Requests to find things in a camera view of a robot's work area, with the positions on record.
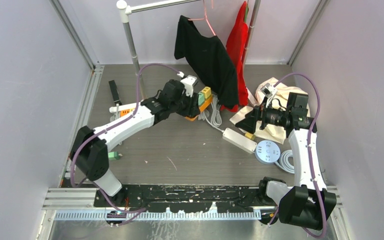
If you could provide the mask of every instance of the power strip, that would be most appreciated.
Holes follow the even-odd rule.
[[[249,154],[255,152],[257,147],[257,143],[255,141],[228,127],[223,132],[223,139]]]

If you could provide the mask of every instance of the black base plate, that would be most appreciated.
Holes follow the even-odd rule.
[[[132,210],[146,208],[151,213],[165,213],[166,208],[177,213],[207,212],[215,202],[219,213],[252,212],[252,207],[275,206],[274,202],[261,201],[258,186],[225,185],[123,185],[126,201],[115,203],[117,207],[126,204]],[[94,206],[110,207],[97,192]]]

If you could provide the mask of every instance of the pink hanger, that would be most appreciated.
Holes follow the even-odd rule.
[[[210,22],[208,21],[208,17],[207,17],[207,7],[206,7],[206,4],[205,4],[205,0],[202,0],[202,1],[203,1],[203,3],[204,3],[204,18],[189,19],[189,21],[205,20],[206,23],[208,24],[209,29],[211,29],[212,34],[215,36],[216,33],[214,32],[213,28],[211,27]],[[211,8],[212,8],[212,9],[214,8],[213,0],[211,0]]]

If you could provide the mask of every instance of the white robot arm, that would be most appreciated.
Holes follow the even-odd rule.
[[[336,195],[327,191],[320,172],[316,149],[317,128],[314,119],[307,117],[308,95],[291,92],[285,109],[274,109],[271,101],[276,89],[269,84],[263,86],[261,91],[266,95],[261,106],[256,106],[235,126],[250,133],[255,132],[257,121],[261,121],[260,129],[267,124],[283,127],[292,148],[295,180],[294,187],[289,188],[283,180],[265,177],[259,184],[260,191],[278,205],[280,222],[321,230],[322,209],[328,218],[336,205]]]
[[[196,83],[197,78],[194,76],[188,76],[180,81],[170,80],[157,96],[140,102],[135,115],[123,124],[120,123],[131,117],[133,112],[94,129],[87,126],[79,129],[71,149],[71,156],[74,156],[80,145],[88,138],[102,131],[104,133],[90,141],[80,151],[76,166],[106,194],[115,196],[123,185],[109,169],[108,152],[133,134],[167,119],[172,113],[190,118],[199,115],[198,94],[194,93]]]

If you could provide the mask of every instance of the gray floor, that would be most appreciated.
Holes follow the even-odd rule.
[[[270,228],[257,220],[136,221],[110,228],[103,221],[56,221],[50,240],[310,240],[298,226],[277,222]],[[323,240],[337,240],[328,220]]]
[[[186,75],[194,72],[189,65],[172,65]],[[265,80],[280,79],[292,70],[287,65],[247,65],[246,85],[255,92]],[[148,96],[154,96],[169,79],[177,76],[164,67],[151,66],[143,74]],[[114,106],[108,81],[115,80],[123,104],[136,100],[136,77],[132,65],[106,65],[89,119],[94,128],[109,122],[109,107]],[[293,86],[293,78],[285,84]],[[202,83],[195,87],[199,92]],[[224,128],[238,131],[229,121],[233,113],[223,111]],[[282,151],[290,149],[285,141]],[[193,185],[257,185],[263,177],[283,179],[293,185],[294,176],[275,165],[263,165],[253,154],[248,154],[222,139],[221,132],[205,121],[190,122],[172,114],[169,119],[142,130],[114,149],[123,154],[112,161],[110,168],[125,184],[193,184]]]

